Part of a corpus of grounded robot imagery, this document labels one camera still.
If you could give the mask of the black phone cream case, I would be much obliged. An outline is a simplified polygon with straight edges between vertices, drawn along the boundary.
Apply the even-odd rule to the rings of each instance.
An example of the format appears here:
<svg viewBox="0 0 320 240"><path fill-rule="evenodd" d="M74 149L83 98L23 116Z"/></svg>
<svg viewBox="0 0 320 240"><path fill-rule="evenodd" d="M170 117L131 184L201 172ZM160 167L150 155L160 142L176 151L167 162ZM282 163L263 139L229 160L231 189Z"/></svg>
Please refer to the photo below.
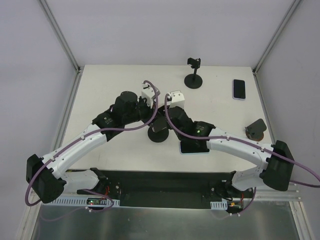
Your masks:
<svg viewBox="0 0 320 240"><path fill-rule="evenodd" d="M152 130L155 133L162 131L167 128L167 120L165 117L160 116L152 123Z"/></svg>

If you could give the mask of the black round-base phone stand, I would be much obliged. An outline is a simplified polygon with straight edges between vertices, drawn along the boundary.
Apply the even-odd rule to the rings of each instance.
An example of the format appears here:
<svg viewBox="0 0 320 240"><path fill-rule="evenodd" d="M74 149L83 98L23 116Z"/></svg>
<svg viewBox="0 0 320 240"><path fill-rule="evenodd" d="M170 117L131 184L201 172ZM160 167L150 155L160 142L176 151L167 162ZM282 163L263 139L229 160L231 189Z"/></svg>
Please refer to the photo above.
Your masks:
<svg viewBox="0 0 320 240"><path fill-rule="evenodd" d="M153 132L152 124L147 131L148 138L154 143L162 143L169 137L169 129L165 128L160 132Z"/></svg>

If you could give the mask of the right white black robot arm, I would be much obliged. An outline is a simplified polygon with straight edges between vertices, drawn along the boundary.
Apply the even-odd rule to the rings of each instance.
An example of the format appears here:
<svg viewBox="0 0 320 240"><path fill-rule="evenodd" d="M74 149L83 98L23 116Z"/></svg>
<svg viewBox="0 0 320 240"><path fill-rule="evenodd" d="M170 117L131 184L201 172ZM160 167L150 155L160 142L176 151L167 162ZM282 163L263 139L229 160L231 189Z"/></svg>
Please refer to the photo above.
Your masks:
<svg viewBox="0 0 320 240"><path fill-rule="evenodd" d="M165 107L164 114L169 128L174 130L182 154L202 154L220 151L254 164L244 171L233 171L231 181L225 184L225 192L237 197L250 188L267 186L285 192L294 167L294 158L284 141L261 144L230 135L213 124L192 121L179 106Z"/></svg>

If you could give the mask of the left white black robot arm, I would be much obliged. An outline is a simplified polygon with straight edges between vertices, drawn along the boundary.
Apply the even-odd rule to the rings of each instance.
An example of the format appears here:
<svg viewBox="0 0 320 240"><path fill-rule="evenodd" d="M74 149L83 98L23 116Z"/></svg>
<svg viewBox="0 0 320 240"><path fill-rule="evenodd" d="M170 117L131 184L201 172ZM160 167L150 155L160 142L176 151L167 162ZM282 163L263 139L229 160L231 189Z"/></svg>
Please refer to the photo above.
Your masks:
<svg viewBox="0 0 320 240"><path fill-rule="evenodd" d="M159 91L151 88L142 90L137 96L134 92L124 91L109 109L98 114L77 137L64 146L43 155L33 154L27 159L25 203L29 202L29 193L33 190L42 203L51 203L62 193L93 192L96 195L108 193L106 176L97 168L69 172L69 168L95 148L109 142L122 132L127 125L142 121L131 131L151 124L159 108Z"/></svg>

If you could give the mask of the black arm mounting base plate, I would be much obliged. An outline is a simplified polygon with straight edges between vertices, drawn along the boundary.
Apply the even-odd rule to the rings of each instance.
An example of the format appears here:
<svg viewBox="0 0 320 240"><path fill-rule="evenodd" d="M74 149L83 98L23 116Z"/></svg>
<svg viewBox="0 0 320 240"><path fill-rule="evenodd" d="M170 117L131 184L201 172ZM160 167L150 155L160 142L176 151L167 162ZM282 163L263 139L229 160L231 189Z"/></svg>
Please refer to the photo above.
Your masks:
<svg viewBox="0 0 320 240"><path fill-rule="evenodd" d="M234 172L157 172L93 169L97 186L90 190L118 200L122 207L209 209L212 202L249 200L252 187L244 191L231 186Z"/></svg>

